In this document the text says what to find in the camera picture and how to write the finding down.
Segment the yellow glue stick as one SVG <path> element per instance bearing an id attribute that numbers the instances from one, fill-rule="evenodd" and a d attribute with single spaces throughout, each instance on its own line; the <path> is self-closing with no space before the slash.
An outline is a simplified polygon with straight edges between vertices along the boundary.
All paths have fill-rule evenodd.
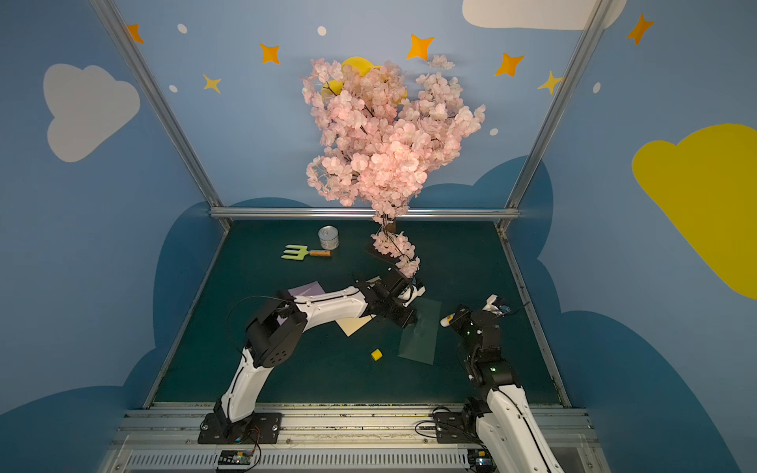
<path id="1" fill-rule="evenodd" d="M 442 318 L 440 320 L 441 327 L 449 327 L 454 319 L 455 319 L 454 315 L 448 315 L 447 317 Z"/>

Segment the dark green envelope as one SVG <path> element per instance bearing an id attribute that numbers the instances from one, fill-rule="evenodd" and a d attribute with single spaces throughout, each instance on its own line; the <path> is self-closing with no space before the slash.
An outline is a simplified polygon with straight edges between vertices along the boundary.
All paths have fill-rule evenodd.
<path id="1" fill-rule="evenodd" d="M 406 360 L 433 366 L 436 354 L 442 304 L 437 301 L 416 299 L 416 321 L 408 324 L 400 338 L 397 356 Z"/>

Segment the cream yellow envelope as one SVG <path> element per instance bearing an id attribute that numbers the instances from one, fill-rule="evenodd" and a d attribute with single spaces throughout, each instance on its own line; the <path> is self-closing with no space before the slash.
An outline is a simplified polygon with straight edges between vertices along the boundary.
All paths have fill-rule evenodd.
<path id="1" fill-rule="evenodd" d="M 365 315 L 364 317 L 338 319 L 336 323 L 342 332 L 350 337 L 374 318 L 374 315 Z"/>

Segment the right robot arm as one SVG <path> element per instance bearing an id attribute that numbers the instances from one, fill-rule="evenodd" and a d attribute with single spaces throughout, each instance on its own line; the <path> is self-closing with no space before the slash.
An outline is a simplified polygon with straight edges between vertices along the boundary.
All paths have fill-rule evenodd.
<path id="1" fill-rule="evenodd" d="M 481 391 L 468 402 L 467 425 L 498 472 L 562 472 L 532 414 L 526 392 L 504 358 L 498 307 L 461 305 L 444 319 L 460 337 L 468 379 Z"/>

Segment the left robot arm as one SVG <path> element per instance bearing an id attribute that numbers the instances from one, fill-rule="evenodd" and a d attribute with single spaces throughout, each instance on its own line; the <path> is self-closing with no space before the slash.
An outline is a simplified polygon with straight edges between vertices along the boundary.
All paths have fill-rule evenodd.
<path id="1" fill-rule="evenodd" d="M 415 277 L 397 269 L 369 281 L 357 281 L 341 291 L 321 295 L 281 292 L 246 325 L 241 360 L 227 391 L 201 425 L 203 443 L 240 443 L 254 428 L 252 419 L 264 384 L 275 368 L 295 353 L 303 335 L 339 320 L 386 318 L 403 328 L 417 320 L 411 304 L 426 292 Z"/>

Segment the purple envelope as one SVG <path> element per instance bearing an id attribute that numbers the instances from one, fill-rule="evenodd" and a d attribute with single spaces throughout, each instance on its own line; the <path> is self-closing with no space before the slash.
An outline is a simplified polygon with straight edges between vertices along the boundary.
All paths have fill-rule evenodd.
<path id="1" fill-rule="evenodd" d="M 313 297 L 313 296 L 320 296 L 325 294 L 325 290 L 323 287 L 321 287 L 321 284 L 319 282 L 311 282 L 309 284 L 301 285 L 295 288 L 290 288 L 287 290 L 287 292 L 293 296 L 304 296 L 304 297 Z"/>

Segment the silver tin can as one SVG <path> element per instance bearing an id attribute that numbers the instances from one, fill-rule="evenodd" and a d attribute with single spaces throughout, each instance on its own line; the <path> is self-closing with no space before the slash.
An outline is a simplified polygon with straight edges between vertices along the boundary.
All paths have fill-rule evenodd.
<path id="1" fill-rule="evenodd" d="M 317 232 L 323 250 L 336 250 L 339 247 L 339 232 L 333 226 L 324 226 Z"/>

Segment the green toy garden fork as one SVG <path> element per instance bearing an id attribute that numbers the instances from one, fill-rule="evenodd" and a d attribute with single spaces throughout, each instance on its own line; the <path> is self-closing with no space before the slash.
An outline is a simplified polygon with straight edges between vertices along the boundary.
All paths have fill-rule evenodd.
<path id="1" fill-rule="evenodd" d="M 326 257 L 332 256 L 331 250 L 310 250 L 307 246 L 299 244 L 287 244 L 282 251 L 281 258 L 285 260 L 303 261 L 306 257 Z"/>

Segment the right controller board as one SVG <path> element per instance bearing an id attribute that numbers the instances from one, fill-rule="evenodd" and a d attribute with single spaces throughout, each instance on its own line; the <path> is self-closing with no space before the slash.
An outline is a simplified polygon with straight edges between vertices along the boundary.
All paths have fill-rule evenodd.
<path id="1" fill-rule="evenodd" d="M 468 472 L 493 473 L 496 465 L 486 449 L 469 449 L 467 451 Z"/>

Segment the controller board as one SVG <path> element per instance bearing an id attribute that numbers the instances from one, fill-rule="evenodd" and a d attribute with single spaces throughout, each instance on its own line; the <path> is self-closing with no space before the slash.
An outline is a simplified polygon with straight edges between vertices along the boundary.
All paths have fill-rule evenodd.
<path id="1" fill-rule="evenodd" d="M 254 467 L 254 453 L 249 449 L 221 451 L 218 455 L 216 472 L 248 472 Z"/>
<path id="2" fill-rule="evenodd" d="M 493 473 L 496 465 L 486 449 L 469 449 L 467 451 L 468 472 Z"/>

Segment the back horizontal aluminium bar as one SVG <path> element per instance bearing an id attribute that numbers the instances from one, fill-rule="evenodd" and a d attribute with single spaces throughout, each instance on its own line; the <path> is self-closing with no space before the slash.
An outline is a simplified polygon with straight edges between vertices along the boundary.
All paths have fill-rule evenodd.
<path id="1" fill-rule="evenodd" d="M 372 209 L 362 208 L 264 208 L 211 207 L 215 219 L 231 220 L 372 220 Z M 518 209 L 410 209 L 399 216 L 405 220 L 512 221 L 520 218 Z"/>

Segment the pink cherry blossom tree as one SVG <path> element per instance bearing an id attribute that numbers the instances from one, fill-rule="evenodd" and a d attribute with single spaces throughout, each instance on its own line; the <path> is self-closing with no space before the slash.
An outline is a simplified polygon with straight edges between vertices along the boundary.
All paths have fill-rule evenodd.
<path id="1" fill-rule="evenodd" d="M 410 99 L 392 62 L 366 73 L 325 59 L 311 67 L 303 96 L 323 152 L 307 166 L 309 186 L 344 207 L 369 204 L 380 226 L 374 250 L 412 277 L 421 263 L 416 247 L 390 227 L 408 212 L 429 175 L 459 157 L 463 140 L 481 129 L 486 108 L 467 106 L 459 79 L 441 72 L 419 76 L 420 90 Z"/>

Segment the left controller board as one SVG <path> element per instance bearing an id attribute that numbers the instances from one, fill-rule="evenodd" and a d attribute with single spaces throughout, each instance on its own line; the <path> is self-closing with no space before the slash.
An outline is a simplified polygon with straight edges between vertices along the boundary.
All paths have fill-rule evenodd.
<path id="1" fill-rule="evenodd" d="M 221 451 L 218 455 L 216 472 L 248 472 L 254 467 L 254 453 L 249 449 Z"/>

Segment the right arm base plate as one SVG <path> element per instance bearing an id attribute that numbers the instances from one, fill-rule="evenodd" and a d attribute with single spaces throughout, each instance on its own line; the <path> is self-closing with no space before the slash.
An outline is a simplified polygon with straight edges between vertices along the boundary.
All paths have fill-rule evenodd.
<path id="1" fill-rule="evenodd" d="M 461 414 L 445 410 L 435 411 L 432 413 L 432 420 L 438 443 L 479 444 L 480 439 L 467 429 Z"/>

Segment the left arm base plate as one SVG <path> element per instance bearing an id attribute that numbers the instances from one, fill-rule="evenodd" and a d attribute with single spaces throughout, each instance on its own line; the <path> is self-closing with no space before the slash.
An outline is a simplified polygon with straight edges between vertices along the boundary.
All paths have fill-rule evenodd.
<path id="1" fill-rule="evenodd" d="M 222 411 L 208 414 L 200 425 L 199 445 L 275 445 L 281 432 L 281 413 L 253 413 L 232 423 Z"/>

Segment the aluminium mounting rail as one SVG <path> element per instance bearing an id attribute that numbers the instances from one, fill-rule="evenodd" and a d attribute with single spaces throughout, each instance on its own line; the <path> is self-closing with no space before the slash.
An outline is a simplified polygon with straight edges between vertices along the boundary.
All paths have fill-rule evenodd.
<path id="1" fill-rule="evenodd" d="M 466 472 L 470 443 L 438 443 L 427 404 L 265 404 L 281 413 L 275 445 L 199 445 L 210 403 L 128 411 L 102 472 L 216 472 L 221 451 L 249 449 L 248 472 Z"/>

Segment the right aluminium frame post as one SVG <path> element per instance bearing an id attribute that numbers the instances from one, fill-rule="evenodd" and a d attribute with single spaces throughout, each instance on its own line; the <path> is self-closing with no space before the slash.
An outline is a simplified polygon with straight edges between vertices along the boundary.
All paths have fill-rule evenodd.
<path id="1" fill-rule="evenodd" d="M 559 90 L 554 95 L 554 99 L 550 102 L 536 140 L 520 169 L 520 173 L 507 200 L 505 209 L 507 211 L 514 211 L 516 217 L 502 218 L 497 223 L 497 230 L 502 235 L 507 231 L 510 222 L 518 219 L 518 215 L 520 215 L 520 203 L 522 203 L 522 199 L 526 196 L 526 191 L 528 191 L 528 187 L 548 150 L 560 121 L 569 106 L 570 100 L 593 56 L 593 52 L 599 44 L 605 30 L 605 21 L 609 17 L 612 7 L 613 1 L 600 0 L 595 2 L 593 10 L 589 14 L 587 25 L 585 25 L 585 29 L 564 71 L 563 81 L 559 86 Z"/>

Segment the aluminium frame post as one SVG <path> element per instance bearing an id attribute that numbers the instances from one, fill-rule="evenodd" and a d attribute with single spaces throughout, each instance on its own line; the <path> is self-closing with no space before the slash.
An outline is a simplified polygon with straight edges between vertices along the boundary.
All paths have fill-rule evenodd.
<path id="1" fill-rule="evenodd" d="M 505 209 L 507 211 L 514 211 L 516 217 L 502 218 L 497 223 L 497 230 L 502 235 L 507 231 L 510 222 L 518 219 L 518 215 L 520 215 L 520 203 L 522 203 L 522 199 L 526 196 L 526 191 L 528 191 L 528 187 L 548 150 L 560 121 L 569 106 L 570 100 L 593 56 L 593 52 L 599 44 L 605 30 L 605 21 L 609 17 L 612 7 L 613 1 L 600 0 L 595 2 L 593 10 L 589 14 L 587 25 L 585 25 L 585 29 L 564 71 L 563 81 L 559 86 L 559 90 L 554 95 L 554 99 L 550 102 L 536 140 L 520 169 L 520 173 L 507 200 Z"/>
<path id="2" fill-rule="evenodd" d="M 181 128 L 165 94 L 152 74 L 145 58 L 139 51 L 139 45 L 128 31 L 116 2 L 110 0 L 93 0 L 90 2 L 103 24 L 106 32 L 116 45 L 119 53 L 129 67 L 153 111 L 157 114 L 173 147 L 179 153 L 185 167 L 211 208 L 222 207 L 222 200 L 211 183 L 197 153 Z"/>

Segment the left aluminium frame post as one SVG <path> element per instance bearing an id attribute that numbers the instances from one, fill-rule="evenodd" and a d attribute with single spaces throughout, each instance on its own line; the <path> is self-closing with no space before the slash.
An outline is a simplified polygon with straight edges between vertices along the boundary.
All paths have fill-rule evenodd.
<path id="1" fill-rule="evenodd" d="M 139 51 L 139 45 L 128 31 L 116 2 L 110 0 L 93 0 L 90 2 L 103 24 L 106 32 L 116 45 L 119 53 L 129 67 L 153 111 L 157 114 L 173 147 L 179 153 L 185 167 L 211 208 L 222 207 L 222 200 L 211 183 L 197 153 L 181 128 L 165 94 L 152 74 L 145 58 Z"/>

